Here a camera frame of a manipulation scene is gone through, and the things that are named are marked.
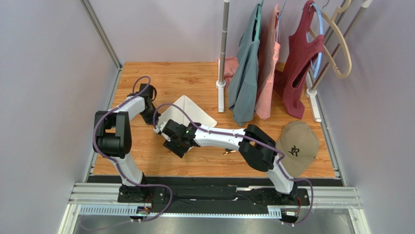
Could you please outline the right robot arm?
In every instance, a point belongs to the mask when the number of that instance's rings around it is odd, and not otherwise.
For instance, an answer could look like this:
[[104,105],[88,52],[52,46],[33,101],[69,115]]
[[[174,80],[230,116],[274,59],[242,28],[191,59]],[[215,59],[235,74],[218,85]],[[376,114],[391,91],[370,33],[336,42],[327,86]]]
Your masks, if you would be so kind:
[[252,169],[268,176],[280,196],[290,200],[297,196],[298,186],[282,164],[284,153],[276,148],[276,141],[256,125],[223,129],[195,122],[184,125],[170,119],[154,131],[165,138],[164,146],[179,157],[194,147],[237,151]]

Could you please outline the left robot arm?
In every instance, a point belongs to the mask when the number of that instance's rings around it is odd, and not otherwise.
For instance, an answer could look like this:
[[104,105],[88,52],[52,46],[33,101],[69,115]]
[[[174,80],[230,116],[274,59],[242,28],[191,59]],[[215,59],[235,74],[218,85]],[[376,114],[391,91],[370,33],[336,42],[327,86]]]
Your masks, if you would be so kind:
[[140,115],[147,125],[156,124],[160,116],[153,104],[156,95],[152,85],[141,84],[139,91],[129,94],[118,107],[95,114],[93,149],[108,159],[121,176],[119,202],[141,203],[151,196],[145,175],[131,155],[130,121]]

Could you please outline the white cloth napkin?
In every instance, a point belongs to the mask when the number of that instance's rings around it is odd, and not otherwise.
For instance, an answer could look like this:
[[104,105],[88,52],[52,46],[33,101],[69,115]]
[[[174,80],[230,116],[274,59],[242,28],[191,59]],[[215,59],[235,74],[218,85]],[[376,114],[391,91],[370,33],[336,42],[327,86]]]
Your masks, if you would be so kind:
[[[201,123],[208,127],[215,127],[217,125],[217,121],[213,117],[208,115],[193,100],[185,95],[178,98],[173,104],[183,110],[195,123]],[[163,122],[167,122],[169,119],[172,119],[179,124],[184,124],[185,126],[190,123],[188,118],[185,117],[178,108],[171,105],[166,105],[166,107],[167,109],[161,113],[161,116],[158,118],[157,127]]]

